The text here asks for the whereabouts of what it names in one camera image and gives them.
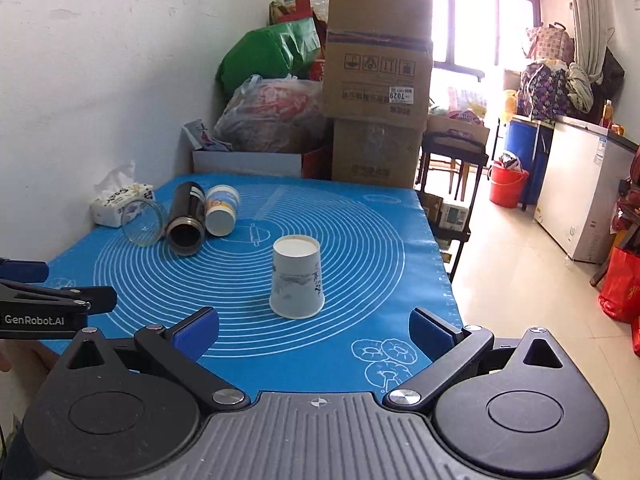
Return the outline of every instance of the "pink bag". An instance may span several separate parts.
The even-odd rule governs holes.
[[[569,64],[574,62],[575,44],[566,27],[555,22],[548,27],[528,28],[522,51],[529,59],[560,59]]]

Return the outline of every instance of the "window frame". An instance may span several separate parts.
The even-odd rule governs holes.
[[[535,27],[542,25],[542,10],[540,0],[529,0],[533,5],[533,23]],[[500,61],[500,0],[495,0],[495,54],[494,65],[497,66]],[[448,17],[447,17],[447,55],[444,61],[434,61],[433,67],[450,72],[458,72],[468,74],[478,78],[481,81],[485,74],[482,70],[471,68],[468,66],[458,65],[455,63],[456,48],[456,0],[448,0]]]

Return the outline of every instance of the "metal screw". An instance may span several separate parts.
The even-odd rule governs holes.
[[[244,393],[240,390],[236,390],[235,388],[223,388],[222,390],[216,391],[211,398],[218,404],[233,406],[234,404],[239,404],[244,400]]]
[[[393,390],[389,394],[389,400],[401,406],[411,406],[420,402],[420,394],[415,390]]]

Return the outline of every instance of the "window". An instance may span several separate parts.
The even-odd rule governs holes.
[[[540,0],[433,0],[434,67],[484,77],[493,65],[521,70],[522,40],[540,23]]]

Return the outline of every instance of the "blue bin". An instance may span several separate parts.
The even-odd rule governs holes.
[[[520,195],[520,203],[535,204],[540,197],[542,182],[545,179],[546,164],[549,160],[549,149],[554,131],[547,126],[540,126],[540,138],[536,148],[536,163],[533,166],[533,147],[536,143],[536,128],[532,123],[511,120],[504,139],[504,149],[518,156],[522,167],[529,171],[530,186],[525,186]]]

